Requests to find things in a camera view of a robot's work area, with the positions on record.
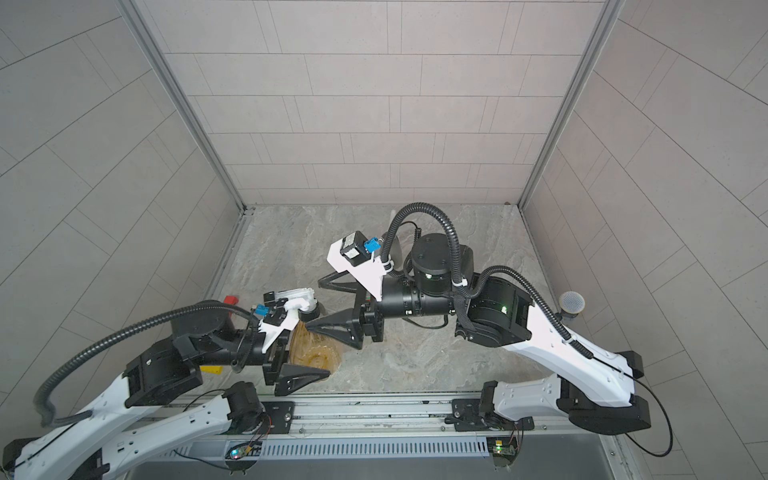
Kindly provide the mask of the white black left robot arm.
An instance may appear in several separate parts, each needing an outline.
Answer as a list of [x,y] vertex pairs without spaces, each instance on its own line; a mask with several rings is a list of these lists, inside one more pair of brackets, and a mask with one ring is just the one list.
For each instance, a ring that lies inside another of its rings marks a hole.
[[[33,406],[49,433],[11,441],[1,468],[13,479],[106,479],[159,453],[199,437],[268,432],[270,417],[255,386],[237,382],[200,406],[154,425],[137,427],[146,416],[203,383],[202,367],[269,366],[270,351],[287,339],[301,320],[314,320],[321,309],[279,302],[250,312],[206,300],[137,322],[68,360],[46,379]],[[103,351],[162,324],[172,333],[128,363],[125,370],[80,412],[57,417],[53,391],[77,369]]]

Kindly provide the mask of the black spray nozzle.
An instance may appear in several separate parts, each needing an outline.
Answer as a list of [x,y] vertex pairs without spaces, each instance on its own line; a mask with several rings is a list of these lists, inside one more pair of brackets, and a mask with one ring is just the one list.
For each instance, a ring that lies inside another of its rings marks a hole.
[[279,325],[291,310],[297,310],[299,320],[304,322],[317,319],[323,312],[322,304],[316,299],[312,288],[271,291],[264,294],[263,300],[268,310],[264,320],[272,325]]

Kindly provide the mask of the orange translucent spray bottle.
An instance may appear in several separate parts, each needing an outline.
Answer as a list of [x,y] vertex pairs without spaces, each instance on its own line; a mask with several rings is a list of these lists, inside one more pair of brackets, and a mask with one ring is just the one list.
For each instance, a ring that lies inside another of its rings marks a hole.
[[291,364],[334,373],[341,364],[341,353],[335,340],[309,332],[303,322],[299,322],[292,331],[289,343]]

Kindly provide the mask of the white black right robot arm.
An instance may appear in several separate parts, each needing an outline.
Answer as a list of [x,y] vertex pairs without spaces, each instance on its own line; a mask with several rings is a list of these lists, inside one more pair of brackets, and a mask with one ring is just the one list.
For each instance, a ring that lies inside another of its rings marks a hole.
[[466,299],[449,290],[450,249],[446,235],[426,234],[407,255],[405,275],[385,274],[379,242],[354,232],[334,243],[327,260],[334,273],[319,280],[325,289],[351,292],[352,308],[312,320],[309,331],[360,349],[365,337],[380,342],[384,322],[412,316],[456,317],[455,334],[486,348],[500,348],[534,360],[551,376],[530,382],[484,383],[478,405],[456,409],[453,421],[469,428],[511,430],[532,417],[564,416],[586,431],[620,435],[651,426],[648,402],[635,381],[642,358],[613,353],[572,332],[557,314],[547,315],[526,280],[512,274],[473,274],[478,294]]

